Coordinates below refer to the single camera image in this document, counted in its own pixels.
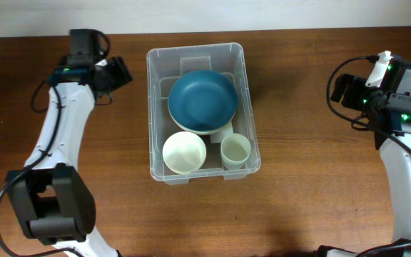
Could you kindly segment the white small bowl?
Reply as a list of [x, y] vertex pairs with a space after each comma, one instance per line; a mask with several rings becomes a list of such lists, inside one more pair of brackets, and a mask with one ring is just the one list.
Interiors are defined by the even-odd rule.
[[201, 168], [206, 160], [207, 150], [203, 139], [198, 135], [181, 131], [166, 140], [162, 156], [170, 170], [187, 174]]

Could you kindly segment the grey cup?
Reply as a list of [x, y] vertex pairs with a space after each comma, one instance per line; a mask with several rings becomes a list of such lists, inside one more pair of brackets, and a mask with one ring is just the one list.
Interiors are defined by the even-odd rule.
[[241, 169], [244, 166], [244, 163], [242, 163], [242, 164], [224, 163], [223, 166], [228, 170], [238, 170], [238, 169]]

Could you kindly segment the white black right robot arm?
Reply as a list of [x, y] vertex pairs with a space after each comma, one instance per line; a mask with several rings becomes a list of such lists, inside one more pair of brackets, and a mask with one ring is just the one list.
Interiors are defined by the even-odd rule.
[[367, 78], [332, 72], [326, 103], [357, 131], [374, 133], [390, 185], [393, 236], [361, 256], [411, 256], [411, 61], [390, 51], [365, 56]]

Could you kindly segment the beige bowl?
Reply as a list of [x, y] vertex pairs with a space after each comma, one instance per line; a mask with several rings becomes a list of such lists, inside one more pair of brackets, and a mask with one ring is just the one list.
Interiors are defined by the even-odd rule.
[[235, 116], [235, 114], [233, 114], [233, 116], [231, 117], [231, 119], [230, 119], [225, 125], [217, 128], [217, 129], [205, 130], [205, 131], [198, 131], [198, 130], [192, 130], [192, 129], [189, 129], [189, 128], [186, 128], [186, 127], [180, 125], [180, 124], [172, 117], [172, 115], [171, 115], [168, 107], [165, 107], [164, 110], [162, 110], [162, 114], [163, 114], [163, 118], [164, 118], [165, 120], [174, 123], [174, 124], [175, 124], [177, 127], [179, 127], [181, 130], [183, 130], [183, 131], [189, 131], [189, 132], [191, 132], [191, 133], [195, 133], [195, 134], [198, 134], [198, 135], [210, 135], [210, 134], [212, 134], [212, 133], [216, 133], [216, 132], [219, 132], [219, 131], [223, 130], [226, 126], [228, 126], [228, 125], [230, 125], [230, 124], [232, 123], [232, 120], [233, 120], [233, 118], [234, 118], [234, 116]]
[[175, 123], [177, 126], [179, 126], [179, 127], [180, 127], [181, 129], [183, 129], [184, 131], [188, 131], [188, 132], [191, 132], [191, 133], [200, 135], [200, 136], [203, 136], [203, 135], [211, 135], [211, 134], [214, 134], [214, 133], [218, 133], [218, 132], [224, 131], [224, 130], [226, 130], [229, 126], [231, 126], [231, 124], [232, 124], [232, 122], [229, 121], [226, 125], [224, 125], [224, 126], [222, 126], [222, 127], [220, 127], [220, 128], [217, 128], [217, 129], [215, 129], [215, 130], [210, 130], [210, 131], [197, 131], [197, 130], [193, 130], [193, 129], [190, 129], [190, 128], [186, 128], [185, 126], [180, 125], [175, 119], [173, 119], [173, 121], [174, 121], [174, 123]]

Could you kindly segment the dark blue bowl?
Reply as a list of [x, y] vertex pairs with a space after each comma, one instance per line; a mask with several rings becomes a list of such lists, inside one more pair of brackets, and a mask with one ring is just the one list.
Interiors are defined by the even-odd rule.
[[234, 85], [216, 71], [192, 71], [180, 77], [168, 95], [172, 119], [189, 131], [206, 133], [224, 127], [235, 116]]

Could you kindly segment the cream cup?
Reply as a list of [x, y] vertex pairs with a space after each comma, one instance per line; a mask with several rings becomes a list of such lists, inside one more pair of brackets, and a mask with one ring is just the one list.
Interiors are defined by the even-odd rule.
[[220, 144], [221, 156], [226, 156], [234, 161], [249, 158], [251, 154], [250, 141], [242, 134], [233, 133], [226, 136]]

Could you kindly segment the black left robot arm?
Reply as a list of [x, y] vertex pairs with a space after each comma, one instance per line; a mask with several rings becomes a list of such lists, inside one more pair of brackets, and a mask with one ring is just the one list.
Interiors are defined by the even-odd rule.
[[96, 204], [78, 174], [86, 122], [97, 98], [131, 81], [122, 58], [109, 59], [108, 37], [72, 29], [70, 53], [45, 80], [46, 118], [24, 167], [10, 171], [1, 195], [9, 196], [22, 233], [69, 256], [120, 256], [96, 227]]

